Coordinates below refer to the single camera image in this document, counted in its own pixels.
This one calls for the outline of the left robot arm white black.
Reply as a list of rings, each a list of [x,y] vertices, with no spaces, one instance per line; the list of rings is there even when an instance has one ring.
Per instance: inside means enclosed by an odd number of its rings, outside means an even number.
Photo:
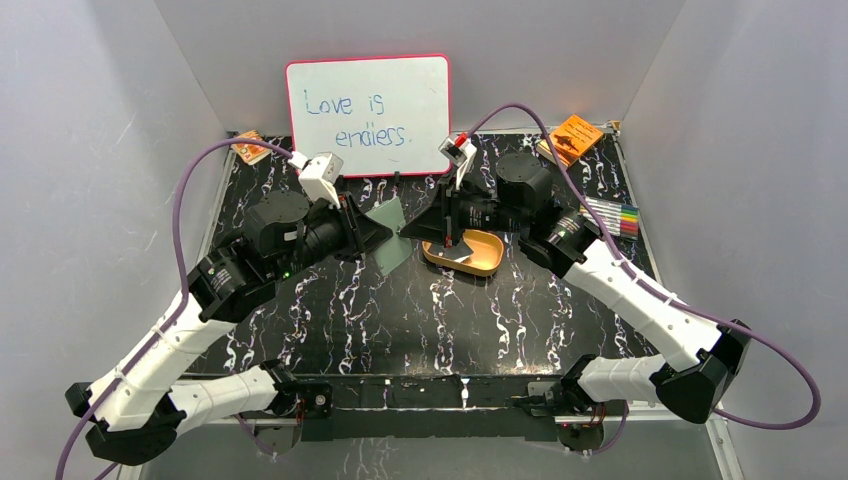
[[[206,423],[244,412],[287,416],[318,393],[278,360],[192,384],[181,376],[218,339],[271,301],[285,280],[327,258],[356,261],[396,229],[364,212],[348,193],[310,201],[274,191],[250,207],[232,231],[188,273],[185,292],[115,370],[66,393],[90,423],[85,440],[99,459],[146,463]]]

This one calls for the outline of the mint green card holder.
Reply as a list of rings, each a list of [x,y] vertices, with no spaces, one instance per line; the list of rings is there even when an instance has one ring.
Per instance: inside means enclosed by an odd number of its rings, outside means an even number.
[[[391,237],[372,254],[380,274],[388,276],[413,253],[411,240],[399,236],[400,230],[406,225],[403,204],[399,198],[393,198],[375,206],[366,215],[392,231]]]

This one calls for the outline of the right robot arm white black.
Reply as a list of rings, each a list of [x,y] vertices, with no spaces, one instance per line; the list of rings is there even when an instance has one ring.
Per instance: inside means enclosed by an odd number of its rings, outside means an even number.
[[[456,178],[438,181],[431,204],[401,236],[454,250],[467,230],[514,232],[529,260],[600,301],[658,351],[627,359],[583,355],[557,383],[516,406],[537,415],[587,414],[611,400],[644,401],[691,423],[710,417],[748,349],[740,321],[723,327],[673,307],[670,292],[614,257],[594,223],[556,202],[553,173],[532,155],[500,158],[493,189]]]

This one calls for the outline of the orange oval tray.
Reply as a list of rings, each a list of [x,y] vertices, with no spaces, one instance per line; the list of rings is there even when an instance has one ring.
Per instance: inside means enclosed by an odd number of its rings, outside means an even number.
[[[421,245],[429,262],[478,277],[492,276],[498,270],[505,251],[499,236],[480,230],[466,230],[462,241],[455,247],[446,248],[426,241],[422,241]]]

